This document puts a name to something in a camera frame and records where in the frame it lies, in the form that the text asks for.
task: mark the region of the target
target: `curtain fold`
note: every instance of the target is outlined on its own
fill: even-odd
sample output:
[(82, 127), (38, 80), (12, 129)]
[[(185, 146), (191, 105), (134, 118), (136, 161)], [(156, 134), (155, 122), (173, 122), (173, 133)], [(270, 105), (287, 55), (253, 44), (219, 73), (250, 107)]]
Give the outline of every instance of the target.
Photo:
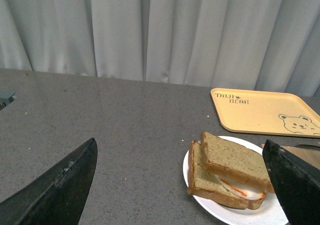
[(320, 97), (320, 0), (0, 0), (0, 68)]

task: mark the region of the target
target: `yellow tray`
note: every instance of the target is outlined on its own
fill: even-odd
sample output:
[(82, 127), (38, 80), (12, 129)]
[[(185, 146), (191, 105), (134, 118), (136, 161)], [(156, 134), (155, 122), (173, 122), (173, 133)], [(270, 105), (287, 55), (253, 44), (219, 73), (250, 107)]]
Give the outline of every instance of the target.
[(320, 138), (320, 116), (296, 95), (214, 88), (211, 96), (229, 131)]

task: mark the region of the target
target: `bear illustration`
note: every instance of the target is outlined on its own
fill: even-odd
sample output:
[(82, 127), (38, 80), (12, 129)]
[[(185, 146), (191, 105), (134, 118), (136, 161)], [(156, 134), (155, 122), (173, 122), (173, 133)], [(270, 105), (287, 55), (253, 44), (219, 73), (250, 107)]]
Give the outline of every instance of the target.
[(295, 134), (303, 135), (320, 135), (320, 127), (315, 125), (307, 116), (287, 116), (279, 114), (279, 118), (283, 120), (284, 127)]

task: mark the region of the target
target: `plate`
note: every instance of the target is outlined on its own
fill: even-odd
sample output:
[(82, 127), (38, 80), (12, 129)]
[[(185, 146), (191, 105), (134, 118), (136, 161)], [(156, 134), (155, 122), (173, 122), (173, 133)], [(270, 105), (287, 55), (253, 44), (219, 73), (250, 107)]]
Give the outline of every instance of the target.
[[(229, 140), (245, 146), (248, 149), (262, 154), (262, 149), (251, 142), (231, 136), (219, 136), (222, 139)], [(183, 176), (186, 185), (188, 186), (188, 155), (189, 151), (183, 160)], [(212, 200), (198, 196), (193, 196), (195, 200), (211, 215), (220, 219), (229, 225), (285, 225), (288, 223), (286, 214), (284, 213), (277, 196), (267, 192), (261, 206), (256, 210), (251, 209), (233, 209), (220, 205)]]

